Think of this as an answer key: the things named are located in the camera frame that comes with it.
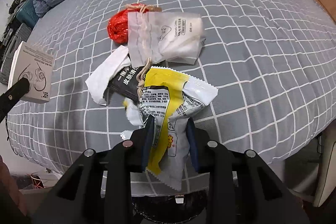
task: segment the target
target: person's hand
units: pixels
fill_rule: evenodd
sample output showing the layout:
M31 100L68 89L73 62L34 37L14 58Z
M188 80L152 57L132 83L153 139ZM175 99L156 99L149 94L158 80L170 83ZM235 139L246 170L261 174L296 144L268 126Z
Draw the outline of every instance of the person's hand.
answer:
M2 161L1 156L0 156L0 180L7 189L12 200L20 209L20 211L24 215L27 215L26 201L22 193L19 191L19 188L17 187L15 180L11 177L7 165L4 164L4 162Z

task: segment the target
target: gray checkered bedsheet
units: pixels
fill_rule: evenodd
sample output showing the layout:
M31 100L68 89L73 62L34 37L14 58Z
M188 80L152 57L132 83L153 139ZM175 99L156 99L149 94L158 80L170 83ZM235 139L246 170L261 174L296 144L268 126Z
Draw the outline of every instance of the gray checkered bedsheet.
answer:
M97 105L84 82L116 48L108 20L137 1L201 14L206 41L195 65L166 65L218 88L194 120L227 148L283 160L334 119L336 26L313 0L65 0L28 40L55 64L50 102L19 102L8 116L17 153L64 172L86 148L111 149L120 132L135 129L122 96L108 92L108 106ZM150 174L131 178L133 195L174 193ZM207 185L188 161L182 192Z

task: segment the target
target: frosted plastic pouch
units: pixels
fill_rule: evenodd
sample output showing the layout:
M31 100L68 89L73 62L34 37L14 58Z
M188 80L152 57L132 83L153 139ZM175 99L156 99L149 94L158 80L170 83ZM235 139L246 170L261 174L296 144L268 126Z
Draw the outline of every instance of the frosted plastic pouch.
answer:
M139 109L144 117L153 115L156 125L147 169L175 190L181 190L190 149L187 121L217 93L212 85L169 68L152 67L146 75Z
M163 60L194 64L204 41L199 14L184 12L128 13L128 48L132 67Z

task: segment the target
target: drawstring bag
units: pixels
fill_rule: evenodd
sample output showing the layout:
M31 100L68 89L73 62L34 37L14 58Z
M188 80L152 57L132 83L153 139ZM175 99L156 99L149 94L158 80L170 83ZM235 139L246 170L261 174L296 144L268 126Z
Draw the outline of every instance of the drawstring bag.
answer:
M128 48L132 67L163 60L194 64L204 41L199 14L128 13Z

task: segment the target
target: yellow and white wrapper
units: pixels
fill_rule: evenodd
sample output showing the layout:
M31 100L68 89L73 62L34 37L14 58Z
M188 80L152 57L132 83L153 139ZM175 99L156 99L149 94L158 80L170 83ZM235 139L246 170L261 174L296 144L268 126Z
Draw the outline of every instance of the yellow and white wrapper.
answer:
M217 93L212 85L170 68L152 67L146 75L138 108L144 117L153 115L156 125L147 169L177 191L190 149L187 121Z

